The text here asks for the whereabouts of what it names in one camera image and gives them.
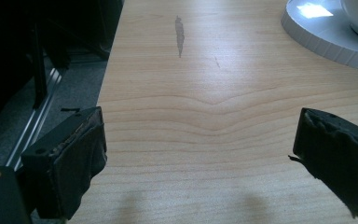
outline stain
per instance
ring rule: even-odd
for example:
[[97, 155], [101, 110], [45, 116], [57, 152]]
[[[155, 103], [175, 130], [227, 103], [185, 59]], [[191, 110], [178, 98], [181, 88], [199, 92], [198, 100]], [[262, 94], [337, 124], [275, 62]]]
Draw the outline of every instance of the stain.
[[175, 29], [176, 29], [176, 43], [179, 50], [179, 58], [182, 57], [183, 44], [185, 43], [185, 29], [183, 28], [182, 19], [179, 16], [176, 16], [175, 20]]

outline light wooden surface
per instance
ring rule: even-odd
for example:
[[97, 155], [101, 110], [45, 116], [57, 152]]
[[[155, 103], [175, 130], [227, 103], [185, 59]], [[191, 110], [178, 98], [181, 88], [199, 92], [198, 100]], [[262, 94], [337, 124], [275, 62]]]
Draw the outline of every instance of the light wooden surface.
[[285, 5], [126, 0], [99, 98], [108, 163], [69, 223], [358, 223], [287, 157], [304, 106], [358, 124], [358, 70], [300, 47]]

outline scratch mark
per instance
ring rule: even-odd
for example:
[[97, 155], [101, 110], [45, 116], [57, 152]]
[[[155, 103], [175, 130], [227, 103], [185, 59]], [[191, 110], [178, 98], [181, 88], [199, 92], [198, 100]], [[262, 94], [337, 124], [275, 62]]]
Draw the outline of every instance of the scratch mark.
[[217, 61], [216, 56], [214, 56], [214, 60], [216, 61], [217, 66], [220, 68], [220, 63]]
[[176, 16], [175, 29], [176, 29], [176, 43], [178, 45], [178, 50], [179, 50], [179, 58], [181, 58], [182, 51], [183, 51], [183, 43], [185, 43], [185, 30], [183, 28], [182, 19], [179, 16]]

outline white saucer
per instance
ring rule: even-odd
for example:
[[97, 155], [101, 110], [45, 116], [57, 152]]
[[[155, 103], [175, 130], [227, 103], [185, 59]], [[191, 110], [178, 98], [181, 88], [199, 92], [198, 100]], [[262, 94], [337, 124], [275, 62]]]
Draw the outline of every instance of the white saucer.
[[289, 0], [281, 24], [305, 48], [358, 68], [358, 34], [352, 30], [339, 0]]

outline wooden table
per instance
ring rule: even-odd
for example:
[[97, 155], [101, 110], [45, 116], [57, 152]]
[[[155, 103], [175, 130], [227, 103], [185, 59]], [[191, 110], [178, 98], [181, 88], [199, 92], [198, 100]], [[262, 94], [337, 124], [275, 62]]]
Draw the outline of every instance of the wooden table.
[[126, 0], [99, 98], [108, 163], [70, 223], [358, 223], [287, 157], [302, 107], [358, 125], [358, 70], [299, 46], [285, 5]]

